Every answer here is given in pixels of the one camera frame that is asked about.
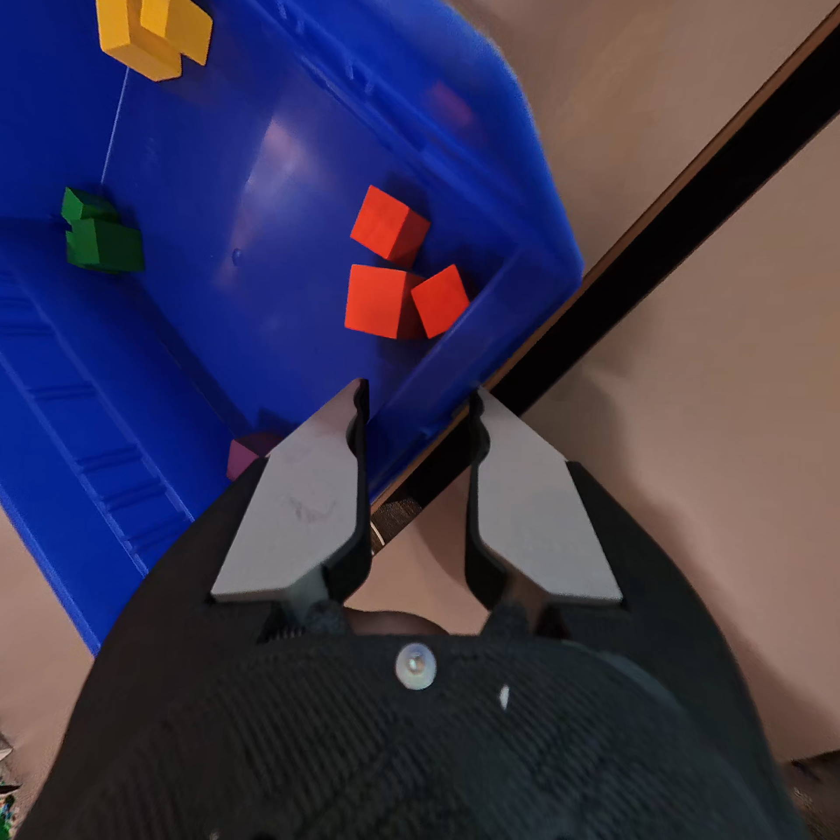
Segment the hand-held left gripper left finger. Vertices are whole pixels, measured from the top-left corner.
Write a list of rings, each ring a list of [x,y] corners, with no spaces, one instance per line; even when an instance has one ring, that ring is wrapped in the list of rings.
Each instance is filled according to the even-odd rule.
[[[353,380],[268,455],[211,596],[216,602],[344,603],[372,565],[366,425]]]

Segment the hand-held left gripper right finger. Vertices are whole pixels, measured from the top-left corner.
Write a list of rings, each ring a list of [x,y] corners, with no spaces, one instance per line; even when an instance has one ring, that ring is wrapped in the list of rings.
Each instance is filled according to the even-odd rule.
[[[484,388],[469,400],[465,578],[486,608],[524,595],[616,606],[621,589],[570,462]]]

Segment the red wooden cube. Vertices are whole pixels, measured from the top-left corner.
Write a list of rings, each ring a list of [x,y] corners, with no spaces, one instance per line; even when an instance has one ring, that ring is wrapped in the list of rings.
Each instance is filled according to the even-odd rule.
[[[411,296],[428,339],[448,331],[470,304],[464,278],[456,265],[421,281],[412,289]]]
[[[430,222],[408,205],[370,185],[350,237],[399,268],[413,268]]]
[[[344,327],[391,340],[425,339],[413,299],[423,282],[406,270],[352,265]]]

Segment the blue plastic bin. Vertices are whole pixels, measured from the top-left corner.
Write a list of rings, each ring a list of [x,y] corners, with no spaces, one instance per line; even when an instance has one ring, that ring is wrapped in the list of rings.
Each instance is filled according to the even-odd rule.
[[[205,66],[160,83],[94,2],[2,2],[2,505],[95,655],[224,492],[230,442],[370,384],[375,499],[581,284],[501,53],[442,2],[206,2]],[[432,341],[343,326],[370,185],[462,270]],[[141,231],[145,269],[73,266],[66,186]]]

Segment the purple wooden cube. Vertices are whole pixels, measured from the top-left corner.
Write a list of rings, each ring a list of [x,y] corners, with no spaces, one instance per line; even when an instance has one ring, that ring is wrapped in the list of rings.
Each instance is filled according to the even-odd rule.
[[[235,438],[228,451],[226,478],[235,481],[251,464],[267,457],[282,440],[283,436],[274,432],[254,432]]]

